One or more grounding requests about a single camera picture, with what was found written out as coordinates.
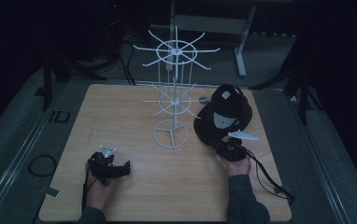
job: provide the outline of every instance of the person's arm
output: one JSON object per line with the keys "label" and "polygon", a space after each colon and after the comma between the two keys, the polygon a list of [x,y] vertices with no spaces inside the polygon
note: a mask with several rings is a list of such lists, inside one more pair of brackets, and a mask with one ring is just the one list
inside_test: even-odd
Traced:
{"label": "person's arm", "polygon": [[242,161],[228,161],[221,158],[227,167],[229,203],[227,221],[229,224],[270,223],[268,210],[257,202],[252,191],[249,173],[249,156]]}
{"label": "person's arm", "polygon": [[89,172],[88,190],[86,194],[86,207],[77,222],[78,224],[104,224],[106,217],[103,210],[111,200],[119,178],[109,180],[108,185],[104,186],[99,180]]}

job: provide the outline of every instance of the person's right hand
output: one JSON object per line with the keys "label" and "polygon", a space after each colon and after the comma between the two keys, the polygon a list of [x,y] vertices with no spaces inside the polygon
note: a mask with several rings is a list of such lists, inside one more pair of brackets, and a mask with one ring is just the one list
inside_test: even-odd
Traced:
{"label": "person's right hand", "polygon": [[250,157],[246,154],[246,158],[241,161],[228,161],[220,157],[227,167],[229,176],[232,175],[248,175],[251,170]]}

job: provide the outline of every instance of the dark background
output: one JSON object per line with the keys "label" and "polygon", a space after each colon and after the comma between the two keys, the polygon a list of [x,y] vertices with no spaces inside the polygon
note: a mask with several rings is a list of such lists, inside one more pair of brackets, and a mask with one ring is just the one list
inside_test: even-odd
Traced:
{"label": "dark background", "polygon": [[[314,1],[276,2],[260,4],[251,31],[298,35],[289,55],[290,66],[302,71],[298,76],[305,71],[310,74],[311,85],[357,168],[357,1],[322,1],[316,9],[309,6],[308,10],[299,10],[296,3]],[[199,13],[199,4],[206,2],[181,4],[178,10],[192,13],[189,9],[197,9]],[[217,7],[203,7],[208,10],[201,13],[207,15],[214,8],[214,13],[242,16],[235,7],[221,12],[218,4],[222,3],[208,4]],[[118,40],[109,43],[119,51],[121,25],[130,23],[146,35],[151,23],[168,24],[167,8],[168,1],[0,0],[0,115],[23,82],[43,66],[46,49],[89,61],[92,54],[100,53],[94,39],[106,41],[101,33],[112,21],[119,21],[109,37]]]}

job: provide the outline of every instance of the gray floor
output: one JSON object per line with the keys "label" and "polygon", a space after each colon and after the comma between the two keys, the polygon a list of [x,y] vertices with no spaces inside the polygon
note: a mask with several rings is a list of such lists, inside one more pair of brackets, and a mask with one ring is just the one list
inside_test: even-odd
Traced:
{"label": "gray floor", "polygon": [[[293,41],[293,37],[251,35],[243,52],[248,70],[246,78],[238,77],[234,53],[226,46],[227,42],[233,44],[232,40],[222,41],[224,47],[217,53],[198,55],[198,62],[211,70],[195,67],[193,82],[232,83],[242,88],[259,84],[277,74]],[[136,42],[136,45],[153,44]],[[219,47],[206,43],[199,46],[199,49]],[[131,47],[124,44],[121,56],[126,62],[130,53]],[[141,65],[154,59],[150,52],[135,50],[130,71],[137,83],[156,80],[156,67]],[[69,83],[54,82],[53,104],[48,111],[41,112],[42,98],[34,96],[42,86],[42,71],[39,71],[23,85],[0,118],[0,223],[42,223],[36,219],[44,197],[39,190],[49,185],[51,177],[33,176],[27,166],[43,154],[59,160],[90,84],[126,84],[121,64],[99,73],[108,80],[73,76]],[[296,115],[298,103],[280,91],[286,82],[282,80],[253,94],[282,182],[296,197],[291,207],[292,222],[357,223],[357,173],[345,147],[326,114],[312,102],[313,109],[307,112],[308,126],[302,125]],[[70,112],[71,117],[67,123],[49,122],[53,111]],[[37,161],[34,169],[52,171],[53,166],[50,161]]]}

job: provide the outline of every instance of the person's left hand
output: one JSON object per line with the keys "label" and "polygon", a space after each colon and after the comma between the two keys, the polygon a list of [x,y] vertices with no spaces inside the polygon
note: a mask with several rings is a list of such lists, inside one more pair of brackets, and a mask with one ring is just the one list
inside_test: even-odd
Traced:
{"label": "person's left hand", "polygon": [[89,171],[86,206],[94,207],[101,211],[106,208],[108,201],[112,199],[114,191],[118,187],[120,178],[113,178],[108,181],[108,184],[104,186],[102,182],[96,180],[96,177]]}

